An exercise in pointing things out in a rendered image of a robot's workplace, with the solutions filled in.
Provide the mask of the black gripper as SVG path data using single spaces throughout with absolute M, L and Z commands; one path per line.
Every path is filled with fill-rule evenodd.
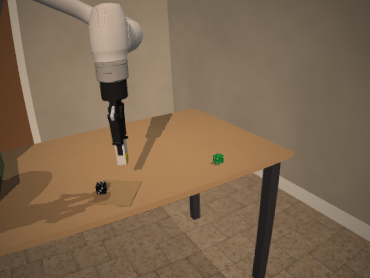
M 115 83 L 100 82 L 100 90 L 102 100 L 109 102 L 107 117 L 113 141 L 112 145 L 115 145 L 117 164 L 127 165 L 125 153 L 128 153 L 126 142 L 128 136 L 125 136 L 126 125 L 124 103 L 122 103 L 122 100 L 128 97 L 127 80 Z

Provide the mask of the green die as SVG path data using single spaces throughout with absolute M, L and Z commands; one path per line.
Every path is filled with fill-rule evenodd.
M 219 165 L 223 162 L 224 162 L 224 155 L 219 154 L 219 153 L 213 155 L 213 163 L 216 163 Z

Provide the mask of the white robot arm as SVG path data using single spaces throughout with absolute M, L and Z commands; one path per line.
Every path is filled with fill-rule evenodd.
M 143 31 L 137 22 L 125 16 L 120 4 L 102 3 L 91 7 L 79 0 L 33 1 L 89 25 L 90 47 L 98 82 L 115 83 L 129 77 L 127 52 L 138 48 Z

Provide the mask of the black die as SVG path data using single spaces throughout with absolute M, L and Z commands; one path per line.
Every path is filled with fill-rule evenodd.
M 97 194 L 106 194 L 106 191 L 107 191 L 106 182 L 97 182 L 95 188 L 96 188 Z

